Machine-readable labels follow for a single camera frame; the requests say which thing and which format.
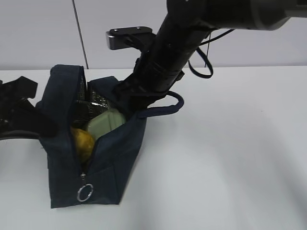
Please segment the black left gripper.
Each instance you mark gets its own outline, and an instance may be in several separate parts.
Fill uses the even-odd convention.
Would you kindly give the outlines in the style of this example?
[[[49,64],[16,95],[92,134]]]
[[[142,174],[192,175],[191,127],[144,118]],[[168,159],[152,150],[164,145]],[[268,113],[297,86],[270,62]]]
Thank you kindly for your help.
[[[0,82],[0,139],[52,138],[57,124],[42,114],[28,99],[34,99],[38,83],[19,77]]]

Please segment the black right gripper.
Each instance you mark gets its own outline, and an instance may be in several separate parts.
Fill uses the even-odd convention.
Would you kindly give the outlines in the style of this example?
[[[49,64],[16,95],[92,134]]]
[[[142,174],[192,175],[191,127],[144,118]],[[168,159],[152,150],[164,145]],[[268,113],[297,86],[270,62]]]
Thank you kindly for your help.
[[[141,57],[133,73],[114,87],[118,100],[128,99],[130,107],[144,109],[166,96],[182,78],[185,62],[170,57]]]

